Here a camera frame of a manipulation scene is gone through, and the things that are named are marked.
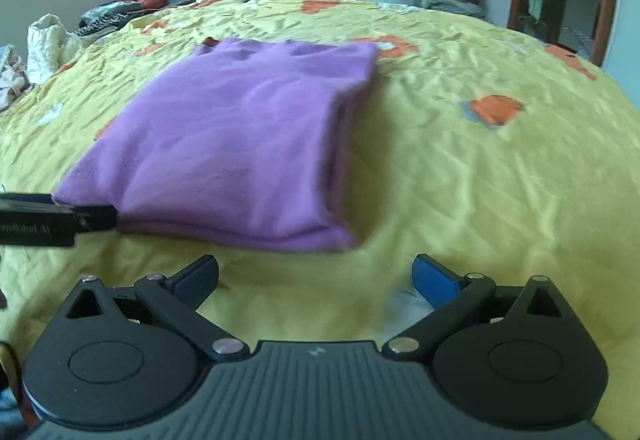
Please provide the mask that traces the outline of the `yellow carrot print quilt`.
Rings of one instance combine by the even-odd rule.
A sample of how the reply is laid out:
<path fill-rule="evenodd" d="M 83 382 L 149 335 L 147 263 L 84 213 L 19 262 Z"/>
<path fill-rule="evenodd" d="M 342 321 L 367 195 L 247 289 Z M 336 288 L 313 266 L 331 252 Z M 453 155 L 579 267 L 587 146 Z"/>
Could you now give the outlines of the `yellow carrot print quilt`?
<path fill-rule="evenodd" d="M 427 253 L 504 285 L 549 276 L 608 363 L 596 415 L 639 434 L 639 113 L 615 81 L 524 34 L 434 10 L 244 0 L 143 17 L 90 46 L 1 117 L 1 184 L 47 192 L 146 82 L 207 39 L 373 42 L 378 77 L 350 140 L 345 253 L 241 251 L 85 235 L 6 247 L 1 337 L 26 354 L 82 275 L 127 285 L 210 253 L 207 319 L 246 342 L 385 340 L 412 321 L 410 264 Z"/>

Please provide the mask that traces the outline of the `purple knit sweater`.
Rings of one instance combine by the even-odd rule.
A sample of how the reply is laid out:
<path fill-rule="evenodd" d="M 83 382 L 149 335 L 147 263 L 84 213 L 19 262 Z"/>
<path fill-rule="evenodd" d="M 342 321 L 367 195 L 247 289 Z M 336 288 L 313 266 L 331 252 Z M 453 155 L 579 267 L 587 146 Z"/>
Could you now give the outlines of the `purple knit sweater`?
<path fill-rule="evenodd" d="M 131 100 L 54 191 L 111 206 L 124 232 L 262 250 L 334 251 L 369 42 L 202 44 Z"/>

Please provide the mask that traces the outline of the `white padded jacket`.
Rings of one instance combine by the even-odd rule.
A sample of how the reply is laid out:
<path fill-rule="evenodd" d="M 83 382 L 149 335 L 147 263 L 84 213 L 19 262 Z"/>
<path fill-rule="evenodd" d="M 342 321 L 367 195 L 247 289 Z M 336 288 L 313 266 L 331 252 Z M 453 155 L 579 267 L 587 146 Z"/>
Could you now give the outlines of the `white padded jacket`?
<path fill-rule="evenodd" d="M 45 14 L 27 30 L 27 68 L 30 83 L 43 84 L 82 50 L 75 33 L 55 14 Z"/>

